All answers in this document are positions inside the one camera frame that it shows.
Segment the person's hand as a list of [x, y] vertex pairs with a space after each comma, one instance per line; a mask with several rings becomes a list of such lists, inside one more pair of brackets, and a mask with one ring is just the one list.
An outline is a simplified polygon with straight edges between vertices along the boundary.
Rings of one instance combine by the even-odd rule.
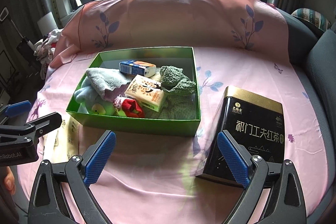
[[15, 177], [13, 175], [12, 170], [10, 169], [9, 166], [6, 167], [6, 177], [3, 180], [6, 189], [9, 191], [9, 193], [13, 196], [15, 195]]

